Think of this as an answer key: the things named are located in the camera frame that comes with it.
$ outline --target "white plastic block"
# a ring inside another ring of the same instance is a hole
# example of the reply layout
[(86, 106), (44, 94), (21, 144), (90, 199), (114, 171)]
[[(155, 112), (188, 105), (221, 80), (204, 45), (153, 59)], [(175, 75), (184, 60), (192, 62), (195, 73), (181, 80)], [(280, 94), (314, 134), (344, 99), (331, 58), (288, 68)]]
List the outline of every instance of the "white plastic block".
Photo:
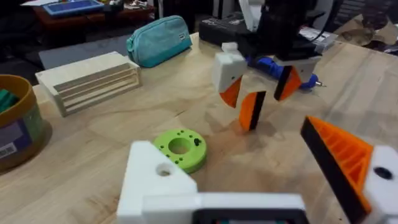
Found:
[(197, 192), (196, 182), (149, 141), (132, 143), (117, 217), (119, 224), (145, 224), (145, 196), (183, 195)]
[[(376, 174), (375, 168), (382, 167), (392, 174), (384, 179)], [(375, 146), (364, 185), (364, 194), (372, 212), (363, 224), (392, 222), (398, 218), (398, 152), (389, 146)]]
[(273, 193), (204, 193), (203, 208), (284, 208), (305, 210), (297, 194)]
[(238, 44), (235, 42), (223, 43), (221, 49), (223, 52), (238, 52)]
[(212, 80), (218, 93), (224, 93), (246, 71), (246, 61), (240, 54), (217, 53)]
[(192, 222), (193, 212), (203, 208), (269, 208), (305, 211), (301, 196), (296, 194), (199, 193), (146, 197), (144, 220), (147, 224), (189, 224)]

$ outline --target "green 3d printed disc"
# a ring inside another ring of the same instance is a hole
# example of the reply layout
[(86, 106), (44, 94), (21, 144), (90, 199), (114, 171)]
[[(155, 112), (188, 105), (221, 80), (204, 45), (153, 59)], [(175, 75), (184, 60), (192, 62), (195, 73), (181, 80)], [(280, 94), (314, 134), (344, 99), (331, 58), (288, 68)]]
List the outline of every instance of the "green 3d printed disc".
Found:
[(158, 136), (155, 146), (186, 173), (198, 170), (206, 159), (206, 142), (189, 129), (173, 129)]

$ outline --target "wooden box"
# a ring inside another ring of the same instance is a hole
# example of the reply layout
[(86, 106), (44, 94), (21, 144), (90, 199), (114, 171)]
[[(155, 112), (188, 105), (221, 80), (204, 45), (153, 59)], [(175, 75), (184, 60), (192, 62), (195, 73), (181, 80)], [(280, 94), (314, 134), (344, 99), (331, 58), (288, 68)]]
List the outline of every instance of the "wooden box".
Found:
[(140, 68), (117, 52), (36, 73), (62, 116), (141, 85)]

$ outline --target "wooden table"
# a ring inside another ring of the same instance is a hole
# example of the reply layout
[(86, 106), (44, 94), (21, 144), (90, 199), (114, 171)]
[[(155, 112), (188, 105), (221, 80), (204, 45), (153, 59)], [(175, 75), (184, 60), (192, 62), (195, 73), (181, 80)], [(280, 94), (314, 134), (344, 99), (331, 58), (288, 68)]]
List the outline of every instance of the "wooden table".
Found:
[(337, 43), (315, 70), (328, 87), (281, 103), (272, 97), (276, 82), (249, 70), (240, 98), (269, 94), (257, 129), (243, 134), (239, 110), (228, 108), (211, 84), (220, 49), (197, 34), (192, 39), (191, 50), (143, 69), (142, 87), (67, 118), (35, 87), (53, 136), (37, 157), (0, 176), (0, 223), (116, 223), (130, 143), (171, 128), (206, 139), (207, 162), (192, 175), (200, 191), (295, 192), (311, 223), (341, 223), (345, 217), (300, 127), (310, 114), (398, 149), (398, 59)]
[[(61, 18), (52, 18), (43, 7), (33, 7), (39, 21), (46, 30), (62, 30), (65, 28), (75, 28), (87, 26), (91, 22), (104, 22), (103, 12), (90, 13), (87, 16), (68, 16)], [(117, 15), (118, 19), (147, 19), (148, 15), (155, 11), (155, 8), (148, 6), (146, 9), (124, 9)]]

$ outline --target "white mount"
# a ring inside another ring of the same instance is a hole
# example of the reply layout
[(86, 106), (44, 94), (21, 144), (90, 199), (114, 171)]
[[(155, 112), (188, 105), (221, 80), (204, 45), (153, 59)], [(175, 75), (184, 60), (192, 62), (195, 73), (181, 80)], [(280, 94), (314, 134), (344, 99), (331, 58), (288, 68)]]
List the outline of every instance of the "white mount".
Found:
[(297, 194), (198, 193), (195, 181), (149, 141), (131, 145), (118, 224), (190, 224), (201, 208), (305, 210)]

